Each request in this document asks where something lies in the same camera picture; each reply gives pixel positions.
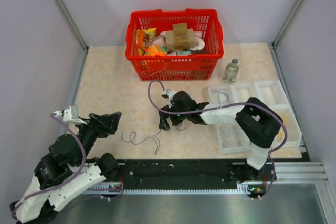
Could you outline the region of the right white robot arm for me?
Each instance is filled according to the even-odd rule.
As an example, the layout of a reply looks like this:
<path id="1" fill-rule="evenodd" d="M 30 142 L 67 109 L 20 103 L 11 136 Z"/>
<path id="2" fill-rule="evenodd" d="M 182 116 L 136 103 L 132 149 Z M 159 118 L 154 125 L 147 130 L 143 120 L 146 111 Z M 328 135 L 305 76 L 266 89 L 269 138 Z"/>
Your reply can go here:
<path id="1" fill-rule="evenodd" d="M 215 105 L 209 102 L 197 103 L 185 91 L 163 90 L 162 97 L 167 99 L 167 105 L 158 109 L 159 128 L 169 130 L 167 122 L 171 120 L 177 126 L 188 120 L 196 125 L 222 125 L 229 129 L 226 133 L 237 130 L 251 143 L 247 157 L 245 174 L 252 180 L 264 174 L 264 165 L 274 139 L 280 128 L 284 126 L 283 119 L 256 97 L 250 97 L 247 102 L 228 105 Z"/>

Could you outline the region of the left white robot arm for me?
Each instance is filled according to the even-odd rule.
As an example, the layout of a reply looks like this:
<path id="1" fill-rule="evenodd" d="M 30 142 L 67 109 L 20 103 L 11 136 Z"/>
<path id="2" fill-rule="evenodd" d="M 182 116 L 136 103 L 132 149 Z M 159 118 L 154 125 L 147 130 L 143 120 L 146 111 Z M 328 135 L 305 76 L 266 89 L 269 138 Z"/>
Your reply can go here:
<path id="1" fill-rule="evenodd" d="M 120 165 L 111 153 L 87 158 L 97 139 L 116 133 L 121 112 L 91 113 L 82 118 L 77 106 L 70 105 L 50 117 L 66 129 L 73 124 L 79 131 L 69 130 L 58 137 L 41 158 L 21 200 L 10 204 L 17 223 L 50 223 L 67 204 L 92 186 L 114 179 L 122 183 Z"/>

